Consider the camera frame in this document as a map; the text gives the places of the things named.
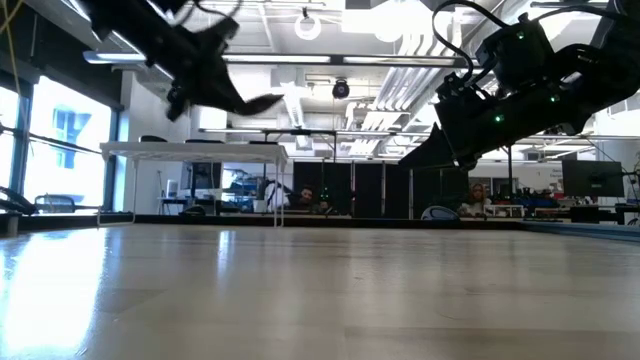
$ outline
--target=white table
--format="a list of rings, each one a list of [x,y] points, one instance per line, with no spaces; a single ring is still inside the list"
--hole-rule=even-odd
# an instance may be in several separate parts
[[[140,161],[179,161],[179,162],[238,162],[274,164],[276,183],[284,182],[284,170],[289,157],[281,145],[249,144],[200,144],[200,143],[161,143],[161,142],[108,142],[100,144],[105,161],[112,155],[122,156],[133,161],[133,217],[135,221],[136,194],[138,190],[138,164]],[[284,190],[276,188],[275,203],[284,200]],[[280,225],[284,226],[284,206],[280,207]],[[277,207],[273,206],[273,226],[278,226]]]

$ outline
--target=woman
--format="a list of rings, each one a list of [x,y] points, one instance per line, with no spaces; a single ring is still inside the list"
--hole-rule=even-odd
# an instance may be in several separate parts
[[[491,200],[487,199],[484,185],[475,184],[471,187],[468,203],[463,203],[458,209],[460,216],[478,216],[484,214],[484,206],[491,205]]]

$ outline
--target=security camera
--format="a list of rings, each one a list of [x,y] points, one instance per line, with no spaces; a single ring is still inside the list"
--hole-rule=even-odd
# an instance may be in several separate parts
[[[349,85],[347,85],[347,80],[338,79],[336,80],[336,85],[333,87],[333,97],[340,100],[349,96]]]

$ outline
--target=wooden floor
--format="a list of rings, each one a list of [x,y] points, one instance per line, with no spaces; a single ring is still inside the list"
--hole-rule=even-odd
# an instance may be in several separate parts
[[[0,240],[0,357],[640,358],[640,244],[135,226]]]

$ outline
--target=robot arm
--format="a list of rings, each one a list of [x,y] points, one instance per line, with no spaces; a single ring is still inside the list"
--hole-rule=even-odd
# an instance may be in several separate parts
[[[448,1],[441,7],[464,1]],[[400,161],[409,168],[473,169],[482,154],[559,127],[582,132],[593,113],[640,88],[640,4],[610,0],[609,11],[574,6],[603,18],[591,45],[554,52],[538,19],[525,15],[484,40],[476,57],[499,84],[488,94],[469,76],[450,74],[438,89],[437,125],[420,147]]]
[[[222,53],[238,31],[238,23],[225,16],[212,27],[192,33],[171,26],[147,0],[71,0],[91,20],[103,41],[118,32],[155,64],[174,77],[167,117],[175,121],[190,105],[215,107],[239,115],[254,115],[277,103],[281,95],[264,95],[245,102],[233,86]],[[176,13],[196,0],[150,0],[162,12]]]

